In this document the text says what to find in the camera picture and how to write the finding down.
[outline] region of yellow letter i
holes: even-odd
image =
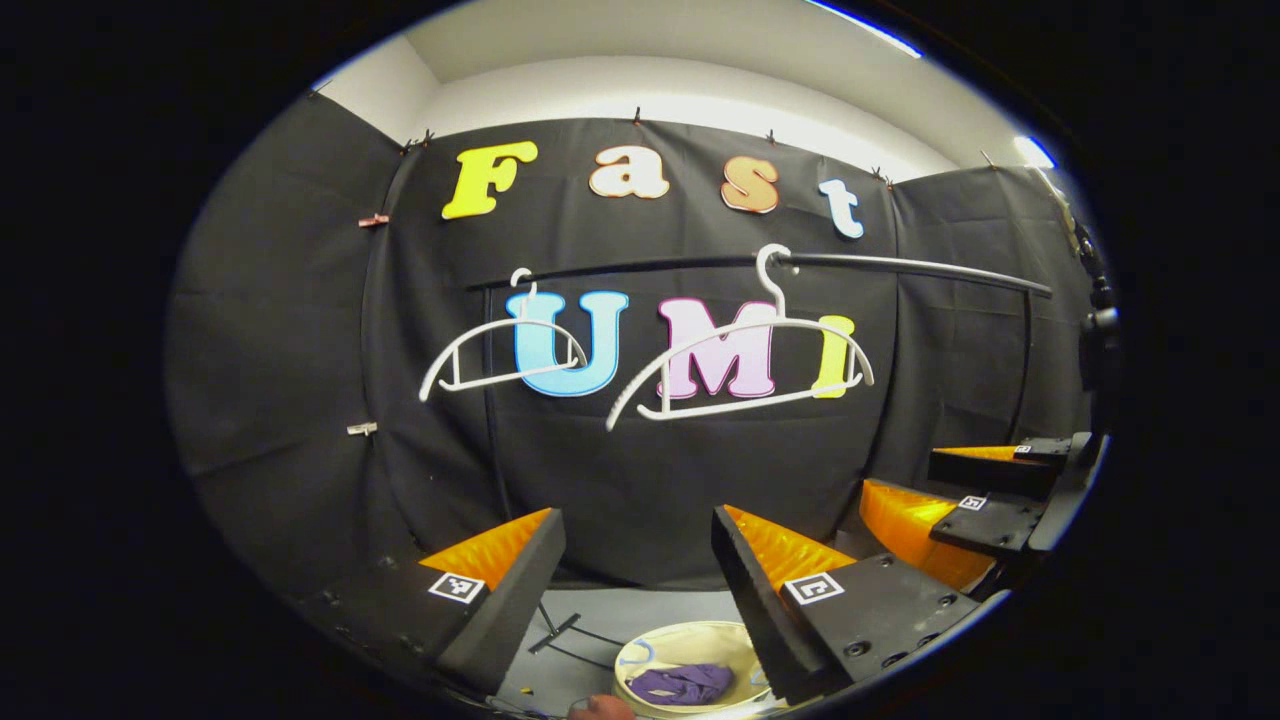
[[[818,319],[824,325],[831,325],[845,334],[854,334],[854,322],[844,315],[823,315]],[[818,379],[809,389],[838,386],[845,382],[845,360],[849,357],[849,343],[840,337],[822,332],[822,365],[818,368]],[[820,392],[814,397],[842,397],[847,388],[836,388]]]

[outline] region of orange soft pad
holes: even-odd
[[[963,455],[965,457],[975,457],[978,460],[998,460],[1001,462],[1020,462],[1023,465],[1041,465],[1034,460],[1023,460],[1021,457],[1014,457],[1014,451],[1018,450],[1016,445],[1010,445],[1007,447],[934,447],[933,452],[946,452],[947,455]]]
[[[842,552],[809,539],[795,530],[788,530],[777,523],[751,515],[737,507],[726,505],[724,510],[737,529],[751,546],[751,552],[769,578],[774,592],[781,592],[782,583],[796,578],[808,578],[818,573],[852,565],[855,560]]]
[[[539,510],[420,560],[419,565],[484,580],[493,592],[552,511]]]
[[[890,552],[933,579],[960,589],[982,577],[993,559],[929,538],[933,525],[955,507],[956,502],[943,497],[863,480],[859,512]]]

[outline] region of human hand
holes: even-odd
[[[636,714],[621,698],[594,694],[588,698],[586,708],[570,710],[567,720],[636,720]]]

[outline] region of purple cloth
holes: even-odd
[[[719,665],[685,665],[646,670],[627,683],[640,700],[653,705],[712,705],[733,682],[733,671]],[[667,691],[675,694],[653,694]]]

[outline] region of hanger hook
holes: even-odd
[[[534,273],[529,268],[517,268],[515,273],[511,273],[511,287],[520,284],[520,278],[525,275],[532,275]],[[538,281],[532,281],[529,288],[529,297],[526,297],[520,304],[520,316],[525,316],[525,307],[529,306],[529,300],[538,295]]]
[[[769,258],[774,255],[781,255],[782,258],[790,258],[791,250],[788,250],[785,245],[778,245],[776,242],[771,242],[769,245],[762,247],[760,251],[755,254],[755,274],[760,278],[760,284],[764,286],[764,290],[769,291],[769,295],[773,296],[773,301],[778,309],[778,318],[786,318],[787,299],[785,295],[782,295],[782,288],[778,287],[777,283],[771,281],[769,274],[764,272],[765,263],[768,263]]]

